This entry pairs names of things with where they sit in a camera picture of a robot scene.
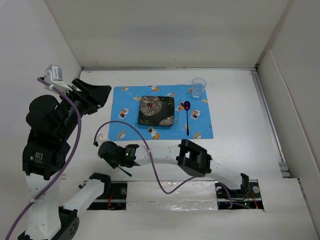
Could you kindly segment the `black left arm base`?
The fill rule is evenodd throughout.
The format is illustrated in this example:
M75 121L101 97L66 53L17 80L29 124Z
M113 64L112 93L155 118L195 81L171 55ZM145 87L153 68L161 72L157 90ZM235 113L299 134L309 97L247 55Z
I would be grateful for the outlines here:
M116 181L111 183L111 190L107 195L99 196L88 208L88 210L126 210L128 183Z

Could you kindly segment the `purple iridescent spoon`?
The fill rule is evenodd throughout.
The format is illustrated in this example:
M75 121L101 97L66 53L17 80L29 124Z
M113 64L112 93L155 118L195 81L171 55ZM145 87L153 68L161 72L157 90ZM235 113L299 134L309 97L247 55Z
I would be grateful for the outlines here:
M190 135L190 130L189 130L189 110L191 108L191 103L189 101L185 101L183 103L183 108L186 111L186 135Z

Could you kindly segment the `black floral square plate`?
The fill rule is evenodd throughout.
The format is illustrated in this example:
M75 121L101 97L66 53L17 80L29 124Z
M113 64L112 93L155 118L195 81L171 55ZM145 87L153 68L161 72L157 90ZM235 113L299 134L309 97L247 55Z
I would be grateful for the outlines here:
M175 100L169 96L143 96L140 100L138 123L152 127L174 124Z

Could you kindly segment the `blue space-print cloth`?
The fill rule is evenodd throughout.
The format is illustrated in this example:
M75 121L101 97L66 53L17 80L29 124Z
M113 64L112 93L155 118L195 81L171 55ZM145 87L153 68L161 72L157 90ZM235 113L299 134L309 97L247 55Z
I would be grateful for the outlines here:
M172 126L148 126L138 123L139 108L143 96L174 98L174 123ZM184 102L190 102L187 114ZM214 137L210 109L206 93L200 98L191 94L191 86L146 85L116 86L113 90L111 121L108 138L111 141L136 141L141 134L146 140L212 139Z

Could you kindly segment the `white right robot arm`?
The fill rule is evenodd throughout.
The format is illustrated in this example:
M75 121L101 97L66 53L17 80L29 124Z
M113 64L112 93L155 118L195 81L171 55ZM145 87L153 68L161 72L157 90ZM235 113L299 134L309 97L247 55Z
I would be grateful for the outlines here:
M97 154L113 169L175 165L191 177L208 177L222 183L237 197L243 197L250 189L249 176L218 163L205 148L187 139L178 145L151 149L138 144L121 147L112 141L105 141L98 147Z

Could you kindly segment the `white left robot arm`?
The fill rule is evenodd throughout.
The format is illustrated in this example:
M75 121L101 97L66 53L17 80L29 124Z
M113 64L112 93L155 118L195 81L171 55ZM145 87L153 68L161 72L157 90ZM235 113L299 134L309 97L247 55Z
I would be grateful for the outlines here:
M78 78L59 98L46 94L29 105L26 122L30 126L22 153L30 202L24 209L29 214L28 226L21 240L71 240L80 216L98 198L111 194L111 178L93 173L87 183L67 203L59 204L63 171L76 152L68 144L73 131L82 131L82 117L102 108L111 92L109 85L91 85Z

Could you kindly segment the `iridescent fork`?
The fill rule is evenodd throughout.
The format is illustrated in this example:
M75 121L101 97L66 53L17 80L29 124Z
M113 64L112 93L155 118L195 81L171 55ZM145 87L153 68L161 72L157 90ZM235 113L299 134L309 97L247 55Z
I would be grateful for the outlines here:
M128 171L124 170L122 167L118 166L118 168L119 168L122 172L124 172L127 176L132 177L132 174L129 173Z

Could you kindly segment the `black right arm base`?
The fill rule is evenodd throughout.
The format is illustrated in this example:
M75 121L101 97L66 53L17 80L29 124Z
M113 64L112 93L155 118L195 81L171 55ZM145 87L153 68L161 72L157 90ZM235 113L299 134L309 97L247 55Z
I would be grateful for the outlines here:
M260 186L257 180L250 180L248 191L228 190L215 181L218 210L264 210Z

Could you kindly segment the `clear plastic cup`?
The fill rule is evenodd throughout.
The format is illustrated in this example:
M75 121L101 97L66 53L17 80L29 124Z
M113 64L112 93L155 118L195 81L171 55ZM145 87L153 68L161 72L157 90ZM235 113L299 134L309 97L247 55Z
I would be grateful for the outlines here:
M191 81L191 95L194 98L200 98L203 95L206 89L206 86L207 86L207 82L203 78L200 78L200 77L194 78Z

